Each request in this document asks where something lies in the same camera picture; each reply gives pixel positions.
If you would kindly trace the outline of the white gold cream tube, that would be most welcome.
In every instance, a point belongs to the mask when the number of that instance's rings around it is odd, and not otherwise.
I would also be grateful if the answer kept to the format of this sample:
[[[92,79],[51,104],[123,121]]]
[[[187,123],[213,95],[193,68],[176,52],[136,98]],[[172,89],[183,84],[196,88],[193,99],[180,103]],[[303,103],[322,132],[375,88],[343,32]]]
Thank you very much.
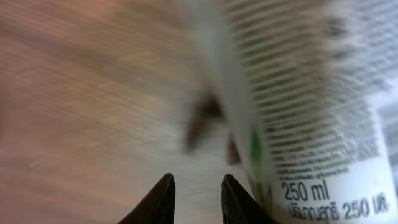
[[[187,1],[253,199],[277,223],[397,222],[397,1]]]

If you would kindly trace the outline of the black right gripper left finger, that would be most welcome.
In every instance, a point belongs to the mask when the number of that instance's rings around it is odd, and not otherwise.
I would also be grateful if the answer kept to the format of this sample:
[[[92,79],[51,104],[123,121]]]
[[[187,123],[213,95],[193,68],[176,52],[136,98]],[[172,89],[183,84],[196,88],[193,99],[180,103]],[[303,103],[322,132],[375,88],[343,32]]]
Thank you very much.
[[[166,173],[118,224],[173,224],[175,181]]]

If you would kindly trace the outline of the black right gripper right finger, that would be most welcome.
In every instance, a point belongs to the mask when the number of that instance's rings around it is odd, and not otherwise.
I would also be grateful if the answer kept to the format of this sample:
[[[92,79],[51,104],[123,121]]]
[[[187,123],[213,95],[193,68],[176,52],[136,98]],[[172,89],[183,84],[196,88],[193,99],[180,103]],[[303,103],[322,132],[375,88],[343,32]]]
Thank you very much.
[[[224,224],[277,224],[231,174],[221,184]]]

